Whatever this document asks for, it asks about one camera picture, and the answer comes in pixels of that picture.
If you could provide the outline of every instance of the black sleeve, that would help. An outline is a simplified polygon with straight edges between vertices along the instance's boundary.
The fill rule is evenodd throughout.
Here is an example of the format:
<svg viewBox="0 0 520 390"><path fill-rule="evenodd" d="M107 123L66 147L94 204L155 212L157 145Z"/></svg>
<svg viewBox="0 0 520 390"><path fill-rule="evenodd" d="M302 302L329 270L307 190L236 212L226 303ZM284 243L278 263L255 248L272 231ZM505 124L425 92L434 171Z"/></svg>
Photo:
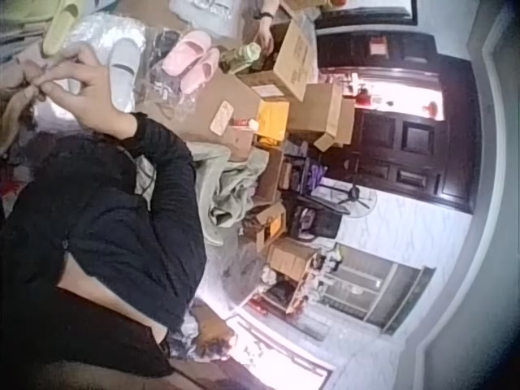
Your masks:
<svg viewBox="0 0 520 390"><path fill-rule="evenodd" d="M206 250L195 193L195 167L188 146L177 135L143 114L134 114L137 131L123 146L133 157L144 155L157 178L150 203L152 224L162 251L179 259L195 293L206 265Z"/></svg>

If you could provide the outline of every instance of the bottle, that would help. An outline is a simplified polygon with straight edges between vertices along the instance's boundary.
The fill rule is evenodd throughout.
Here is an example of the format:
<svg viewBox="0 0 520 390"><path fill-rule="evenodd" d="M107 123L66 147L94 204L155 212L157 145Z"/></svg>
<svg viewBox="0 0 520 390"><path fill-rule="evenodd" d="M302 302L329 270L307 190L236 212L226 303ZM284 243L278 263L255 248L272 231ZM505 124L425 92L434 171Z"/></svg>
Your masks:
<svg viewBox="0 0 520 390"><path fill-rule="evenodd" d="M233 50L225 51L220 55L219 66L224 73L234 75L250 67L260 58L262 48L258 43L249 43Z"/></svg>

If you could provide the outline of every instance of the person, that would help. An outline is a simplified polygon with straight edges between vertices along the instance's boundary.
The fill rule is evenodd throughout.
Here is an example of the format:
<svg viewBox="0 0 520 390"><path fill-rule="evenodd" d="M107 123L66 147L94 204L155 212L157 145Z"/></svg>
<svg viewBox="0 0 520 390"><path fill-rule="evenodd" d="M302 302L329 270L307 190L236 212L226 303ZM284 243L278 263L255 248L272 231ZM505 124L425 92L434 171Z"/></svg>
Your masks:
<svg viewBox="0 0 520 390"><path fill-rule="evenodd" d="M169 375L163 352L206 264L187 145L143 114L111 103L108 69L86 45L28 81L97 136L65 136L19 195L0 232L2 354L20 367L78 362L147 378ZM73 95L55 83L82 83ZM134 193L144 155L149 208Z"/></svg>
<svg viewBox="0 0 520 390"><path fill-rule="evenodd" d="M258 44L262 47L262 51L267 55L271 54L275 48L275 40L271 32L271 26L279 6L280 0L262 0L262 3L258 4L259 12L256 15L258 19L258 32L256 41L258 41Z"/></svg>

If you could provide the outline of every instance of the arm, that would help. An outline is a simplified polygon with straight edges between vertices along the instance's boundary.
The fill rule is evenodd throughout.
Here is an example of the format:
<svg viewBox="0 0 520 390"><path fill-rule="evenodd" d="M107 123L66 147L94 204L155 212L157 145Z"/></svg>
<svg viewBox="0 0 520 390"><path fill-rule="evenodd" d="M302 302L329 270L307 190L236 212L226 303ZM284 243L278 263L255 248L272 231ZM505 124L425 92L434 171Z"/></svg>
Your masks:
<svg viewBox="0 0 520 390"><path fill-rule="evenodd" d="M206 265L193 158L184 141L161 124L143 114L128 115L129 123L132 119L134 134L122 145L134 157L145 155L157 170L152 226L166 258L181 261L185 286L193 288L191 299Z"/></svg>
<svg viewBox="0 0 520 390"><path fill-rule="evenodd" d="M124 114L114 108L108 69L90 47L75 46L66 55L74 61L50 69L33 84L85 127L121 140L131 154L144 154L155 165L157 179L151 202L155 236L165 261L177 261L182 273L179 279L194 290L202 277L206 255L195 196L195 171L186 144L144 115ZM77 95L54 83L70 78L83 84Z"/></svg>
<svg viewBox="0 0 520 390"><path fill-rule="evenodd" d="M264 0L262 8L260 12L266 12L273 16L276 15L278 11L278 7L280 6L280 0ZM271 54L274 47L275 42L273 40L273 36L271 34L271 25L273 24L273 18L270 16L263 16L260 19L260 24L258 25L258 34L257 39L260 42L260 46L262 50L267 54Z"/></svg>
<svg viewBox="0 0 520 390"><path fill-rule="evenodd" d="M271 15L275 15L280 6L280 0L263 0L262 12L269 12Z"/></svg>

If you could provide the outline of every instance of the white fan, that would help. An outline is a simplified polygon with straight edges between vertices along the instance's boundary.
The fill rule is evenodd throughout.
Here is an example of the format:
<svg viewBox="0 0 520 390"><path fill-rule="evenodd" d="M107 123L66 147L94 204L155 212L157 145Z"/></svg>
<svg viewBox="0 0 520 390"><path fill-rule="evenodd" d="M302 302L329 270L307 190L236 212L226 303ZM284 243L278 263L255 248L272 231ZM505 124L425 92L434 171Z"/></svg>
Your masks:
<svg viewBox="0 0 520 390"><path fill-rule="evenodd" d="M323 191L318 191L320 197L312 199L350 218L363 218L372 212L377 204L377 191L371 188L358 187L352 184L349 189L338 188L331 185L320 184L317 189L329 189L328 197L323 196Z"/></svg>

